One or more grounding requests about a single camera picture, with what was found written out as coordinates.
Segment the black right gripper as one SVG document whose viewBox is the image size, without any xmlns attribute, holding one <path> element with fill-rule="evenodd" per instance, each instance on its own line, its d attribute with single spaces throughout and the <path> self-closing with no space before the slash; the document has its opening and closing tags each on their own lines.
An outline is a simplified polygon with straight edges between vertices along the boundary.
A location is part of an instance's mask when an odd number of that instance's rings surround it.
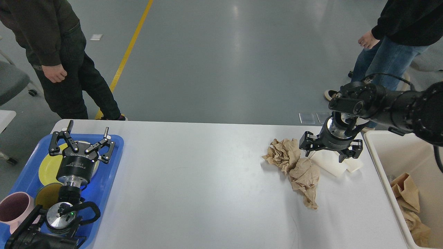
<svg viewBox="0 0 443 249">
<path fill-rule="evenodd" d="M 299 142 L 299 149 L 305 151 L 305 157 L 309 157 L 312 151 L 328 150 L 339 153 L 339 163 L 345 159 L 358 159 L 363 151 L 363 140 L 353 140 L 345 132 L 348 128 L 351 130 L 355 126 L 351 123 L 355 118 L 340 117 L 337 120 L 334 117 L 328 117 L 318 135 L 306 131 Z"/>
</svg>

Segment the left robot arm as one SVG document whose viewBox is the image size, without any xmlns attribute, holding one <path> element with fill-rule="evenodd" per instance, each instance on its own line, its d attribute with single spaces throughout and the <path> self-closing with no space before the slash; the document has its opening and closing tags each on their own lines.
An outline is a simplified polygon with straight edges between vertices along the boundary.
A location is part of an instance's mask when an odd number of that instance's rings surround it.
<svg viewBox="0 0 443 249">
<path fill-rule="evenodd" d="M 40 140 L 1 201 L 5 249 L 85 249 L 92 245 L 112 188 L 124 141 L 72 134 L 67 128 Z"/>
</svg>

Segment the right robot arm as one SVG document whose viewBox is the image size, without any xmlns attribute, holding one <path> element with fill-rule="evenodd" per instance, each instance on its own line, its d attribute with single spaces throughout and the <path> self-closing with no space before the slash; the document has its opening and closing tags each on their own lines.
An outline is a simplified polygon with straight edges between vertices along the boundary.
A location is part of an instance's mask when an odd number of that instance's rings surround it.
<svg viewBox="0 0 443 249">
<path fill-rule="evenodd" d="M 329 101 L 332 112 L 320 133 L 315 136 L 305 132 L 299 148 L 306 152 L 306 156 L 311 151 L 336 151 L 340 163 L 348 158 L 357 159 L 363 143 L 356 136 L 365 126 L 358 121 L 370 120 L 387 126 L 394 134 L 413 133 L 433 145 L 437 166 L 442 170 L 439 147 L 443 143 L 443 84 L 437 82 L 424 91 L 416 91 L 411 82 L 404 80 L 404 83 L 410 85 L 410 90 L 388 90 L 381 85 L 366 83 L 365 78 L 341 86 Z"/>
</svg>

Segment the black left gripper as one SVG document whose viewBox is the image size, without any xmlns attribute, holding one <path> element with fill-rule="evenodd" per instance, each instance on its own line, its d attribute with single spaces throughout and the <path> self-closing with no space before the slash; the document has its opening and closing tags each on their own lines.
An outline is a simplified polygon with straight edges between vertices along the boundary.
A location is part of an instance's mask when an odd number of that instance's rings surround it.
<svg viewBox="0 0 443 249">
<path fill-rule="evenodd" d="M 98 152 L 107 147 L 108 151 L 102 153 L 101 157 L 94 157 L 94 160 L 109 164 L 114 151 L 115 142 L 108 135 L 109 127 L 105 128 L 104 137 L 100 141 L 91 145 L 86 141 L 77 141 L 71 137 L 73 120 L 69 121 L 65 131 L 53 132 L 49 143 L 48 152 L 50 156 L 61 155 L 62 160 L 56 175 L 60 183 L 78 181 L 79 185 L 88 185 L 91 182 L 94 162 L 90 159 L 92 152 Z M 65 140 L 68 145 L 60 152 L 58 141 Z"/>
</svg>

